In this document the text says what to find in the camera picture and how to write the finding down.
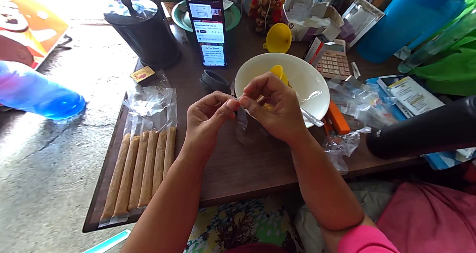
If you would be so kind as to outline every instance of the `green plate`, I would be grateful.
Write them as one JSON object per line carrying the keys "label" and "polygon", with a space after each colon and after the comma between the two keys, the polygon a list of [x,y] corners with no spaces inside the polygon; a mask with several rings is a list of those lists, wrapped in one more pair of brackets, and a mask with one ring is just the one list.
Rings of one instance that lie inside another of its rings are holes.
{"label": "green plate", "polygon": [[[178,25],[180,28],[192,32],[192,24],[190,23],[190,17],[188,16],[188,12],[184,13],[179,9],[179,5],[181,4],[185,4],[185,0],[174,6],[174,8],[172,9],[172,19],[174,20],[175,24]],[[226,31],[229,31],[233,29],[236,25],[238,25],[240,19],[241,14],[235,5],[232,5],[230,8],[225,10],[225,25],[227,27]]]}

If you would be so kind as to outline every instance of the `person's right hand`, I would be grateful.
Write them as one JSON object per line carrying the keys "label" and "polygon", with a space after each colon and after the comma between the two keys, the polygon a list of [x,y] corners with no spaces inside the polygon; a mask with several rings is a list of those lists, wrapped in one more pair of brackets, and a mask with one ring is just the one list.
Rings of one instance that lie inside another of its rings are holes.
{"label": "person's right hand", "polygon": [[[273,73],[254,78],[243,92],[241,106],[274,137],[291,145],[307,133],[296,92]],[[274,106],[271,112],[262,107],[265,103]]]}

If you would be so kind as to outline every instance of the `black rubber ring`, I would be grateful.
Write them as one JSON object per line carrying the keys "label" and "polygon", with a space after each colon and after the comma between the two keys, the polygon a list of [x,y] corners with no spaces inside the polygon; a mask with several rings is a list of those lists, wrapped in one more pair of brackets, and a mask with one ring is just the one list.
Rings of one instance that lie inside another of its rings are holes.
{"label": "black rubber ring", "polygon": [[231,94],[230,84],[225,78],[223,78],[223,76],[214,71],[204,70],[200,82],[202,82],[211,92],[219,91]]}

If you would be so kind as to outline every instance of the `person's left hand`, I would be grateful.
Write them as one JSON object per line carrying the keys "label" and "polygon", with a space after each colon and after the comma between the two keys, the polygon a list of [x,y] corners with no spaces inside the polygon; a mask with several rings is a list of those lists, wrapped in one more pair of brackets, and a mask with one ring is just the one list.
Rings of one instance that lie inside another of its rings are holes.
{"label": "person's left hand", "polygon": [[238,108],[238,100],[218,91],[190,105],[181,153],[206,162],[217,144],[218,130],[228,118],[235,118]]}

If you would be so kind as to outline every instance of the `hand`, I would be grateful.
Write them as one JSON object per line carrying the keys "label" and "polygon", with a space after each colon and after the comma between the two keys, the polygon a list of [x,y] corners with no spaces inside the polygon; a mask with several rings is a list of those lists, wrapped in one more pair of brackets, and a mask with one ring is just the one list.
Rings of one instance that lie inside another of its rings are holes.
{"label": "hand", "polygon": [[218,91],[190,105],[187,110],[187,134],[180,153],[206,162],[217,144],[218,130],[228,118],[235,118],[234,111],[238,108],[235,98]]}
{"label": "hand", "polygon": [[[308,133],[296,92],[273,73],[254,78],[243,91],[241,106],[274,137],[291,145]],[[265,103],[274,106],[271,112],[262,107]]]}

